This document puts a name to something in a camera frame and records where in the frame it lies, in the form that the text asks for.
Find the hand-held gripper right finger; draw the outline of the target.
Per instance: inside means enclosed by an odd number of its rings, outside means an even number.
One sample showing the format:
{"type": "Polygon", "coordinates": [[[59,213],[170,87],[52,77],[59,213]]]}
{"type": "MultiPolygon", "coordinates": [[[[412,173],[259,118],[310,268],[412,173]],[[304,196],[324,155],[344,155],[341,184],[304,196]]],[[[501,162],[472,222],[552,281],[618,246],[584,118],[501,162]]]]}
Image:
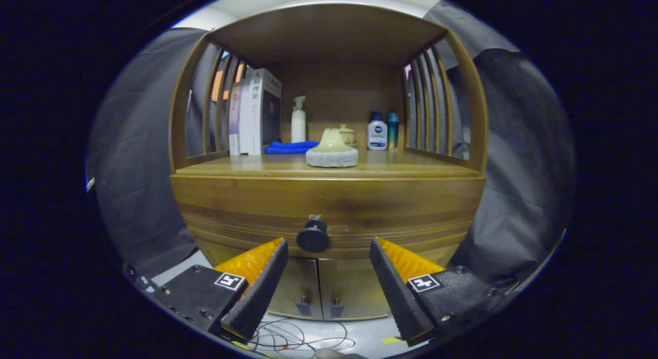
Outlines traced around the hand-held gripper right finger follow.
{"type": "Polygon", "coordinates": [[[380,237],[369,258],[407,345],[449,340],[488,317],[506,294],[462,265],[443,267],[380,237]]]}

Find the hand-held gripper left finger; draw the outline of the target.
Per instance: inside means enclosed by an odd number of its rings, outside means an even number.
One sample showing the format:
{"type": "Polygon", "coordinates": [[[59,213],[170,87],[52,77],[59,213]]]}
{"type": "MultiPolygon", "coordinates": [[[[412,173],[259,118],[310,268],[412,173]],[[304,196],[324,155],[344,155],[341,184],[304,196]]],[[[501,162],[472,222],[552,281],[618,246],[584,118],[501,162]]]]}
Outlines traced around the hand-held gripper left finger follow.
{"type": "Polygon", "coordinates": [[[288,243],[274,239],[215,268],[193,265],[150,293],[174,313],[215,336],[253,338],[288,261],[288,243]]]}

